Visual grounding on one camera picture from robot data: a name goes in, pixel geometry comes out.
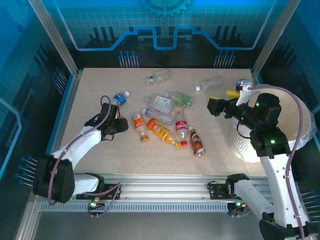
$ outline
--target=beige speckled surface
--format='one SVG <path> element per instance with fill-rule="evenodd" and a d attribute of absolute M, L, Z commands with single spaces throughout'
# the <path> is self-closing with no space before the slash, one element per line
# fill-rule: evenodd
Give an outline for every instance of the beige speckled surface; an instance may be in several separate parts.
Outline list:
<path fill-rule="evenodd" d="M 230 120 L 214 117 L 207 110 L 209 96 L 226 98 L 226 90 L 235 88 L 235 81 L 251 78 L 249 69 L 186 69 L 172 68 L 172 79 L 147 86 L 144 78 L 156 68 L 85 68 L 78 86 L 61 146 L 71 141 L 84 123 L 100 112 L 100 97 L 111 98 L 129 91 L 121 115 L 128 119 L 129 129 L 116 134 L 113 141 L 94 146 L 78 163 L 76 173 L 97 174 L 167 174 L 167 175 L 229 175 L 245 173 L 265 176 L 260 163 L 247 163 L 235 157 L 227 145 Z M 211 92 L 195 92 L 195 85 L 211 76 L 222 76 L 222 87 Z M 188 125 L 193 125 L 202 139 L 206 154 L 195 157 L 191 146 L 179 149 L 162 142 L 149 131 L 150 140 L 142 143 L 135 132 L 131 116 L 146 107 L 146 95 L 165 91 L 181 91 L 193 97 L 193 105 L 185 111 Z"/>

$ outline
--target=robotic arm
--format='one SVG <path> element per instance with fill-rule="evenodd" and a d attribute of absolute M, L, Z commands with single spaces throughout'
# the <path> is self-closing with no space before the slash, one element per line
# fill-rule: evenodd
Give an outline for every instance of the robotic arm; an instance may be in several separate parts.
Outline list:
<path fill-rule="evenodd" d="M 84 128 L 76 136 L 76 138 L 79 136 L 82 137 L 75 141 L 67 151 L 66 148 L 69 143 L 60 150 L 54 152 L 52 155 L 38 159 L 32 189 L 34 194 L 45 198 L 48 197 L 50 177 L 52 175 L 54 165 L 63 152 L 65 152 L 65 154 L 62 157 L 61 162 L 58 164 L 52 184 L 52 200 L 66 203 L 72 196 L 77 194 L 82 194 L 84 192 L 100 193 L 103 191 L 103 177 L 89 173 L 74 175 L 74 169 L 82 157 L 93 146 L 101 141 L 107 140 L 106 137 L 108 135 L 111 135 L 113 139 L 114 134 L 124 132 L 128 129 L 128 122 L 125 118 L 120 117 L 119 107 L 116 105 L 111 105 L 109 116 L 98 128 L 93 129 L 104 120 L 108 110 L 109 104 L 104 103 L 100 113 L 87 121 L 84 124 Z"/>
<path fill-rule="evenodd" d="M 240 92 L 239 99 L 210 98 L 207 108 L 212 115 L 217 117 L 224 112 L 226 119 L 236 118 L 240 124 L 251 130 L 250 142 L 266 172 L 273 205 L 254 188 L 245 174 L 228 176 L 225 185 L 217 184 L 214 186 L 214 191 L 240 197 L 260 220 L 260 231 L 266 240 L 295 238 L 301 229 L 286 183 L 290 148 L 286 135 L 277 127 L 281 112 L 280 101 L 275 95 L 262 93 L 258 96 L 254 107 L 249 107 L 247 103 L 252 95 L 250 87 L 252 87 L 251 82 L 240 80 L 236 86 L 236 90 Z M 297 205 L 298 217 L 305 235 L 308 236 L 312 229 L 303 211 L 291 168 L 288 179 Z"/>

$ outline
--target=blue label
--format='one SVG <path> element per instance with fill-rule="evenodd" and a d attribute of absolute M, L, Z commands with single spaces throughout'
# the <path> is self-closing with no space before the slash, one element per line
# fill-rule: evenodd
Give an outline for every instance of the blue label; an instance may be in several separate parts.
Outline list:
<path fill-rule="evenodd" d="M 126 98 L 123 94 L 119 93 L 113 97 L 120 106 L 122 106 L 126 102 Z"/>

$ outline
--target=enclosure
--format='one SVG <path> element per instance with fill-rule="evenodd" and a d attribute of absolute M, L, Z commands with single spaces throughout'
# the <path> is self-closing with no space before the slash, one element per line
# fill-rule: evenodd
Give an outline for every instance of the enclosure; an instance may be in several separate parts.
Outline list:
<path fill-rule="evenodd" d="M 209 115 L 207 99 L 226 98 L 238 79 L 284 87 L 319 128 L 319 9 L 317 0 L 0 0 L 0 238 L 162 239 L 169 229 L 164 239 L 262 239 L 254 215 L 231 219 L 225 209 L 212 210 L 222 203 L 210 201 L 204 186 L 233 173 L 247 174 L 272 198 L 261 164 L 239 162 L 229 151 L 231 124 Z M 172 70 L 172 81 L 146 86 L 144 78 L 164 68 Z M 194 93 L 210 76 L 222 76 L 223 87 Z M 129 130 L 92 149 L 75 170 L 123 183 L 111 213 L 90 219 L 87 202 L 49 206 L 33 195 L 33 160 L 72 140 L 99 113 L 101 95 L 123 91 L 131 95 L 120 110 Z M 201 162 L 166 149 L 155 136 L 140 148 L 131 116 L 146 107 L 143 96 L 166 91 L 192 95 L 186 117 L 205 143 Z M 294 156 L 302 194 L 319 191 L 319 151 L 316 133 Z M 319 222 L 318 213 L 309 216 Z M 76 221 L 80 232 L 71 230 Z M 217 233 L 222 226 L 232 229 L 229 235 Z M 133 235 L 137 230 L 144 234 Z"/>

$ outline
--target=plastic bottle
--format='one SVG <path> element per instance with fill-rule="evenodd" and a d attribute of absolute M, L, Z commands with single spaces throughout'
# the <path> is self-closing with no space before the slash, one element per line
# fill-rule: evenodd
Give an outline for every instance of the plastic bottle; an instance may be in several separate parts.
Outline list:
<path fill-rule="evenodd" d="M 164 95 L 166 98 L 172 97 L 176 106 L 190 107 L 191 97 L 178 91 L 167 91 Z"/>
<path fill-rule="evenodd" d="M 182 107 L 176 107 L 174 110 L 175 115 L 175 131 L 178 136 L 178 140 L 181 142 L 181 146 L 187 146 L 187 136 L 189 133 L 187 121 L 185 118 L 184 109 Z"/>
<path fill-rule="evenodd" d="M 154 76 L 149 76 L 145 78 L 145 83 L 147 85 L 154 84 L 155 82 L 162 83 L 166 82 L 171 78 L 171 70 L 169 68 L 155 72 Z"/>
<path fill-rule="evenodd" d="M 142 114 L 140 113 L 133 114 L 132 121 L 133 121 L 135 130 L 139 132 L 141 142 L 143 143 L 147 142 L 149 140 L 149 137 L 147 135 L 147 128 L 145 126 L 145 122 Z"/>
<path fill-rule="evenodd" d="M 169 114 L 154 110 L 152 108 L 144 108 L 142 113 L 150 119 L 156 119 L 159 123 L 172 126 L 175 123 L 175 118 Z"/>
<path fill-rule="evenodd" d="M 146 124 L 146 127 L 158 135 L 162 141 L 174 145 L 176 148 L 181 146 L 181 143 L 177 141 L 176 136 L 157 122 L 154 118 L 150 119 Z"/>
<path fill-rule="evenodd" d="M 127 101 L 127 98 L 129 97 L 129 95 L 130 93 L 128 91 L 118 93 L 113 97 L 112 104 L 122 106 Z"/>
<path fill-rule="evenodd" d="M 174 107 L 174 100 L 171 97 L 163 97 L 156 93 L 146 96 L 144 101 L 148 103 L 149 108 L 165 114 L 171 114 Z"/>
<path fill-rule="evenodd" d="M 207 89 L 213 89 L 214 87 L 222 85 L 222 78 L 220 76 L 213 76 L 203 82 L 201 82 L 199 85 L 195 86 L 196 91 L 200 90 L 207 90 Z"/>
<path fill-rule="evenodd" d="M 202 156 L 206 153 L 205 147 L 198 136 L 195 128 L 193 126 L 189 126 L 189 131 L 190 131 L 190 142 L 191 142 L 191 147 L 193 150 L 193 154 L 195 156 Z"/>

